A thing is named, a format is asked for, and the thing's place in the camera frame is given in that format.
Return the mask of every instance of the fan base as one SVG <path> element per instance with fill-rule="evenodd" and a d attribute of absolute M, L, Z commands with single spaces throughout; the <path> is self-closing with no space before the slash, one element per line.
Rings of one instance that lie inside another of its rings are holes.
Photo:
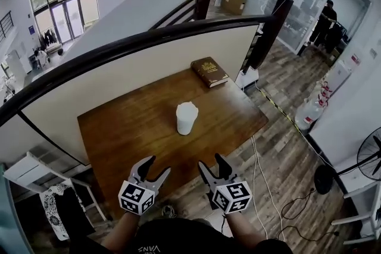
<path fill-rule="evenodd" d="M 332 188 L 333 171 L 328 166 L 319 166 L 315 171 L 314 181 L 317 192 L 325 195 Z"/>

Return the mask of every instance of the book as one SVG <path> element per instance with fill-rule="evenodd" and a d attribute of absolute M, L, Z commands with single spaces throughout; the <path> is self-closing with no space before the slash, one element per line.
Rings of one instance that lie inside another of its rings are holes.
<path fill-rule="evenodd" d="M 211 57 L 205 57 L 193 61 L 190 67 L 200 76 L 204 83 L 212 88 L 227 82 L 229 76 Z"/>

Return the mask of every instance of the paper cup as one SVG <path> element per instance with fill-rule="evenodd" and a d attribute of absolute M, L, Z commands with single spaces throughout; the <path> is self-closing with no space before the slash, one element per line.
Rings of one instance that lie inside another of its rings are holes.
<path fill-rule="evenodd" d="M 185 102 L 177 106 L 177 131 L 186 136 L 192 130 L 198 115 L 198 108 L 192 102 Z"/>

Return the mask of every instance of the door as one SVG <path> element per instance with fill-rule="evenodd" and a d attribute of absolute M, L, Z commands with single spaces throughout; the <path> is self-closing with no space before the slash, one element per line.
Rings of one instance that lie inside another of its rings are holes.
<path fill-rule="evenodd" d="M 83 34 L 83 24 L 79 13 L 78 0 L 69 0 L 65 3 L 67 17 L 70 23 L 73 39 Z"/>
<path fill-rule="evenodd" d="M 69 30 L 64 4 L 59 4 L 53 7 L 52 16 L 57 28 L 58 37 L 61 39 L 61 43 L 66 43 L 73 40 Z"/>
<path fill-rule="evenodd" d="M 83 34 L 83 23 L 78 0 L 68 0 L 52 9 L 52 16 L 61 43 L 69 42 Z"/>

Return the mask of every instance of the electric fan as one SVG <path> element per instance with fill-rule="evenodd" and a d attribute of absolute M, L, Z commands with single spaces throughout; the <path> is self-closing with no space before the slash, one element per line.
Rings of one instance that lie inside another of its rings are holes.
<path fill-rule="evenodd" d="M 333 168 L 321 165 L 315 172 L 315 187 L 320 194 L 330 191 L 333 179 L 359 168 L 369 179 L 381 180 L 381 127 L 372 132 L 361 144 L 357 152 L 357 164 L 337 173 Z"/>

